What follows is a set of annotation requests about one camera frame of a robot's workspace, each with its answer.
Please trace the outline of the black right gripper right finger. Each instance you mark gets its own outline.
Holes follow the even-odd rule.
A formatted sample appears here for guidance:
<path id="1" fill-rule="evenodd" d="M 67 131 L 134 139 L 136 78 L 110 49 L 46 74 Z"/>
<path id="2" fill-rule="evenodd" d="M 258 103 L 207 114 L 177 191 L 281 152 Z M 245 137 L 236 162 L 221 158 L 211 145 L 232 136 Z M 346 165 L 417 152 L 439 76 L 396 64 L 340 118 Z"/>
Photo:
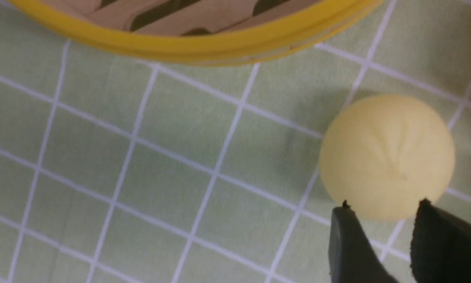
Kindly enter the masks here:
<path id="1" fill-rule="evenodd" d="M 427 199 L 420 201 L 410 268 L 417 283 L 471 283 L 471 224 Z"/>

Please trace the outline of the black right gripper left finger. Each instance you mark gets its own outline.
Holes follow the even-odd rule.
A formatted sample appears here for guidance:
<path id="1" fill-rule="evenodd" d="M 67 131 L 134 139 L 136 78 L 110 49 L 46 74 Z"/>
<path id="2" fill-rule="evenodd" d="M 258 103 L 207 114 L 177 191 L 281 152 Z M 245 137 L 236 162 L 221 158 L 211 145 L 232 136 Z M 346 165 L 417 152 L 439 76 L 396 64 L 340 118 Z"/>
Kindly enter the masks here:
<path id="1" fill-rule="evenodd" d="M 332 283 L 397 282 L 379 261 L 346 200 L 331 213 L 328 261 Z"/>

